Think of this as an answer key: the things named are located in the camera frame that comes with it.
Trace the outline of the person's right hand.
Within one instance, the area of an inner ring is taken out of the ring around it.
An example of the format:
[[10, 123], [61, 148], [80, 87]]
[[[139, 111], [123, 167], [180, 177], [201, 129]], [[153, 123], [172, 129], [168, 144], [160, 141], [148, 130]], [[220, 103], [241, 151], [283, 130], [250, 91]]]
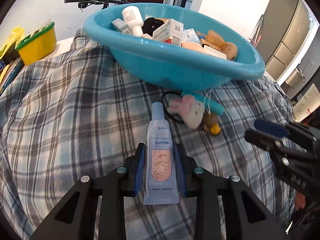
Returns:
[[304, 209], [306, 207], [306, 196], [303, 193], [296, 191], [294, 204], [296, 211], [299, 209]]

